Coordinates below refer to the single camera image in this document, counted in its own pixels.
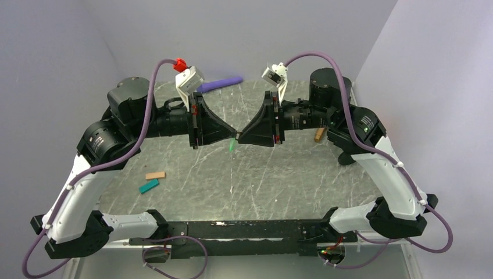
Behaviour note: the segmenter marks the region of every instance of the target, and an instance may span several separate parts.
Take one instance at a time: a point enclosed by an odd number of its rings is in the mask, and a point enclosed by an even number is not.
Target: metal bracket
[[[186,222],[168,222],[168,233],[169,237],[179,237],[183,235],[188,234],[188,225]],[[152,242],[147,239],[143,238],[130,238],[128,240],[129,245],[143,245],[143,246],[149,246],[149,245],[160,245],[163,244],[164,242]],[[171,244],[171,245],[184,245],[187,243],[187,240],[185,238],[181,239],[174,239],[167,241],[166,244]]]

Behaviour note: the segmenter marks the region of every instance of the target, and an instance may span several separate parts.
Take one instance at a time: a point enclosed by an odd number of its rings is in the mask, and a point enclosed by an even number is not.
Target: red connector
[[[188,66],[187,66],[187,63],[185,62],[185,60],[183,60],[182,58],[177,58],[176,64],[173,65],[173,69],[175,69],[177,72],[181,73],[182,71],[187,70]]]

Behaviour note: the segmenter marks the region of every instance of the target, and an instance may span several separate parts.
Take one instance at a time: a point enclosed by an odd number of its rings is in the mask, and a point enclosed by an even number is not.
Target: marble table surface
[[[285,99],[308,99],[308,81],[290,81]],[[246,81],[204,94],[208,106],[237,130],[260,108],[271,85]],[[173,83],[156,87],[156,101],[178,96]],[[341,150],[326,139],[313,140],[315,130],[287,131],[274,148],[236,145],[230,140],[193,150],[188,136],[146,139],[142,152],[101,196],[100,209],[110,214],[136,214],[157,209],[168,221],[322,218],[333,206],[351,207],[380,195],[357,164],[337,163]],[[167,177],[145,194],[145,174],[165,171]]]

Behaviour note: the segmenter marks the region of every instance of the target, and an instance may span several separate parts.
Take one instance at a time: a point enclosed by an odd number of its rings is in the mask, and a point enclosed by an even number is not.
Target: wooden block
[[[315,137],[313,138],[313,140],[315,142],[320,142],[321,139],[324,137],[326,131],[327,131],[327,127],[318,128],[317,131],[315,132]]]
[[[147,173],[145,175],[146,180],[153,180],[153,179],[157,179],[157,178],[166,178],[166,173],[164,171],[160,171],[157,173]]]

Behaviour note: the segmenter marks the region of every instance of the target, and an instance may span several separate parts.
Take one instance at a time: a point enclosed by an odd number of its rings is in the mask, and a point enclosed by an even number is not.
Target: white cable clip
[[[394,165],[394,167],[404,167],[404,163],[398,161],[397,164]]]
[[[284,99],[284,93],[288,85],[288,68],[283,63],[273,64],[271,68],[267,67],[262,74],[262,78],[268,83],[277,87],[279,103]]]
[[[200,85],[202,85],[203,75],[195,66],[192,66],[177,74],[174,80],[176,91],[178,91],[181,100],[189,112],[190,106],[188,105],[188,94],[193,93]]]

